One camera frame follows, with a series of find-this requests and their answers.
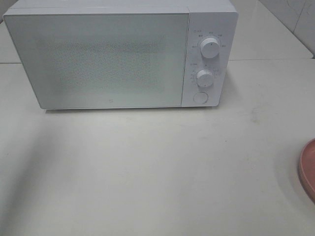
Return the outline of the round white door button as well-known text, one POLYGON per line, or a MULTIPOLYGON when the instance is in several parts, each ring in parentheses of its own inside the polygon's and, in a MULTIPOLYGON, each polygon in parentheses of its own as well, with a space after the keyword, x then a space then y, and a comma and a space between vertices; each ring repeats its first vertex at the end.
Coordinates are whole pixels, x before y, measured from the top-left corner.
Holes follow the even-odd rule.
POLYGON ((205 104, 208 101, 208 94, 205 92, 198 92, 194 95, 193 100, 198 104, 205 104))

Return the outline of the white timer knob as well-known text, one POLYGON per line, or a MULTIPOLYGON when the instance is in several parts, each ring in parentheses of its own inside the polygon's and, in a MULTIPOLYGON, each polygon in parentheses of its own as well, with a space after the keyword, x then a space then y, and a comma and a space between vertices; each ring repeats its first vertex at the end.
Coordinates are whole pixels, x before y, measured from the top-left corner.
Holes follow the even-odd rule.
POLYGON ((210 70, 201 70, 196 75, 196 81, 201 88, 210 87, 214 82, 214 74, 210 70))

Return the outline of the pink round plate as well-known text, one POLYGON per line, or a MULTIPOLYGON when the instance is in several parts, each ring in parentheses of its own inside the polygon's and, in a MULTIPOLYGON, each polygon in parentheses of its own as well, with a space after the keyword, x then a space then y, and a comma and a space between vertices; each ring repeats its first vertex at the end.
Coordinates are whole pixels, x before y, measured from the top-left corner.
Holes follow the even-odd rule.
POLYGON ((302 149, 299 164, 298 174, 300 182, 312 200, 315 202, 315 140, 310 140, 302 149))

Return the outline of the white microwave door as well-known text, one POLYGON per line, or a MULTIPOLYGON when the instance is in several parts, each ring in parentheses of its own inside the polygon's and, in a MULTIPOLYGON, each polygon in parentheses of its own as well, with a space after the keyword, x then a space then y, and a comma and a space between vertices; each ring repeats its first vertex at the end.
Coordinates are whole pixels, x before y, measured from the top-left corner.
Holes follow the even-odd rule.
POLYGON ((180 106, 188 14, 4 20, 43 109, 180 106))

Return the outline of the white microwave oven body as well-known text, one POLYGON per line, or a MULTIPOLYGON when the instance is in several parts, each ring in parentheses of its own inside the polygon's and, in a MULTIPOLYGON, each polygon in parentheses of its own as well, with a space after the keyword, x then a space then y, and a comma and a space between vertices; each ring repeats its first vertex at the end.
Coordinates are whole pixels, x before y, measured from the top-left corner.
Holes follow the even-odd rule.
POLYGON ((184 80, 182 101, 180 106, 172 107, 211 107, 219 103, 227 62, 232 46, 238 13, 230 5, 219 6, 110 6, 110 7, 26 7, 11 8, 5 16, 20 15, 132 15, 132 14, 188 14, 187 43, 184 62, 184 80), (220 41, 220 52, 206 59, 200 52, 201 41, 214 36, 220 41), (214 82, 210 87, 201 88, 197 85, 196 75, 201 70, 210 70, 214 74, 214 82), (193 97, 198 92, 208 94, 205 104, 195 103, 193 97))

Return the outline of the upper white power knob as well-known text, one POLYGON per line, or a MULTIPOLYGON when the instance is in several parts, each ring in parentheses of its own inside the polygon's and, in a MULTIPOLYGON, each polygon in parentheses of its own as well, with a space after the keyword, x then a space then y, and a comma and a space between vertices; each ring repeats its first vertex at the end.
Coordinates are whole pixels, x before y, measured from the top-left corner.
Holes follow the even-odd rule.
POLYGON ((204 38, 200 43, 200 52, 206 59, 216 57, 220 52, 221 43, 214 36, 204 38))

